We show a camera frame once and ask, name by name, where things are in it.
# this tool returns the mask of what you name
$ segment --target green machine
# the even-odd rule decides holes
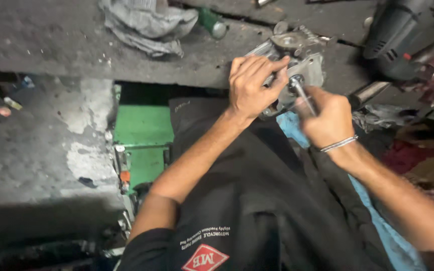
[[[120,104],[113,145],[123,193],[131,194],[134,187],[160,175],[170,160],[173,140],[168,106]]]

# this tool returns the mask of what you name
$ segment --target green metal panel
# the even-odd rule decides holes
[[[164,170],[164,151],[168,147],[126,149],[130,161],[130,188],[133,193],[136,185],[153,180]]]
[[[125,147],[163,146],[173,142],[170,109],[163,106],[120,105],[114,142]]]
[[[125,147],[130,188],[152,182],[164,170],[164,151],[174,140],[170,109],[165,106],[120,105],[114,144]]]

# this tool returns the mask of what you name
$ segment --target silver bracelet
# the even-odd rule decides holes
[[[341,141],[338,142],[338,143],[334,143],[334,144],[332,144],[332,145],[329,145],[329,146],[327,146],[327,147],[324,147],[324,148],[322,148],[322,149],[320,150],[320,152],[328,152],[328,151],[330,151],[330,150],[332,150],[332,149],[342,147],[342,146],[344,146],[344,145],[346,145],[346,144],[349,144],[349,143],[353,142],[353,141],[356,140],[356,139],[358,139],[358,136],[357,136],[357,135],[354,135],[354,136],[351,137],[351,138],[344,139],[344,140],[341,140]]]

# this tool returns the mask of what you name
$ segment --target t-shirt sleeve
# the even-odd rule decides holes
[[[126,246],[118,271],[167,269],[166,252],[173,233],[170,229],[142,232]]]

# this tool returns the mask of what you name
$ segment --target grey cloth rag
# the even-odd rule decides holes
[[[124,43],[152,57],[184,55],[178,39],[192,30],[195,9],[169,7],[167,0],[100,0],[105,26]]]
[[[366,133],[379,127],[404,126],[415,118],[413,115],[400,114],[408,108],[392,105],[366,105],[365,108],[369,112],[366,114],[354,112],[353,121]]]

